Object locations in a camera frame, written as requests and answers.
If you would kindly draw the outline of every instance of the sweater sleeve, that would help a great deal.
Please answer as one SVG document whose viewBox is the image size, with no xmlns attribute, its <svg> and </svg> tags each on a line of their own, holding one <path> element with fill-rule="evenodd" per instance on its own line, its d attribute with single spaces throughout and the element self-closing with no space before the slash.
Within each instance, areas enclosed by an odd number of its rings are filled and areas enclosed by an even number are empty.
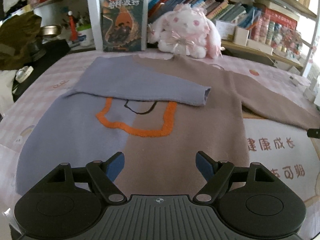
<svg viewBox="0 0 320 240">
<path fill-rule="evenodd" d="M 303 129 L 319 128 L 320 114 L 308 112 L 288 98 L 259 84 L 253 78 L 232 73 L 236 93 L 242 105 L 267 119 Z"/>
</svg>

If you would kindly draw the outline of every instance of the red book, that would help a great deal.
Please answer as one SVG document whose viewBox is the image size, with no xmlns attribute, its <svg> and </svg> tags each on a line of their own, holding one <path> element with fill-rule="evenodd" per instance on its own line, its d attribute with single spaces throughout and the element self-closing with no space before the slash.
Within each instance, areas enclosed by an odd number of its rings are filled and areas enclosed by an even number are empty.
<svg viewBox="0 0 320 240">
<path fill-rule="evenodd" d="M 261 8 L 262 12 L 266 15 L 270 15 L 270 21 L 289 27 L 291 30 L 295 30 L 297 28 L 298 22 L 287 15 L 271 10 L 262 4 L 259 4 L 259 8 Z"/>
<path fill-rule="evenodd" d="M 167 1 L 168 0 L 160 0 L 158 3 L 156 3 L 156 5 L 148 11 L 148 17 L 150 17 L 161 6 L 162 3 L 165 3 Z"/>
</svg>

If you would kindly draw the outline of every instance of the plush toy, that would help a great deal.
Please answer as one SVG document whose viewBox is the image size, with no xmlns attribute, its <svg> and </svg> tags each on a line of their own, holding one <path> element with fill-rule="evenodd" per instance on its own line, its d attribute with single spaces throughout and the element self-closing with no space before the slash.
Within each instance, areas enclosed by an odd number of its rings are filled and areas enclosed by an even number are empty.
<svg viewBox="0 0 320 240">
<path fill-rule="evenodd" d="M 191 8 L 178 4 L 149 24 L 148 42 L 158 42 L 164 52 L 204 58 L 221 54 L 221 37 L 212 21 L 207 19 L 203 8 Z"/>
</svg>

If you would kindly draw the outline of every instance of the tablecloth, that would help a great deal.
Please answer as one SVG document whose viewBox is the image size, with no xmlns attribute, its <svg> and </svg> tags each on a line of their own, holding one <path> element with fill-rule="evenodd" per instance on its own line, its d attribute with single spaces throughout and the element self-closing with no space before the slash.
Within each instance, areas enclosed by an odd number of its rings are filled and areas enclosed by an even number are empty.
<svg viewBox="0 0 320 240">
<path fill-rule="evenodd" d="M 0 200 L 8 207 L 14 207 L 20 198 L 15 193 L 15 172 L 22 147 L 52 102 L 76 84 L 95 58 L 130 54 L 133 53 L 89 51 L 67 55 L 44 72 L 7 111 L 6 116 L 0 122 Z M 147 50 L 139 54 L 141 57 L 151 58 L 169 59 L 172 57 L 172 54 L 158 50 Z M 317 112 L 315 106 L 303 96 L 303 88 L 310 84 L 303 77 L 294 75 L 303 84 L 296 87 L 289 79 L 293 74 L 264 64 L 229 56 L 217 59 L 206 58 L 202 61 L 211 64 L 212 67 L 250 76 L 261 85 L 287 97 L 308 112 Z"/>
</svg>

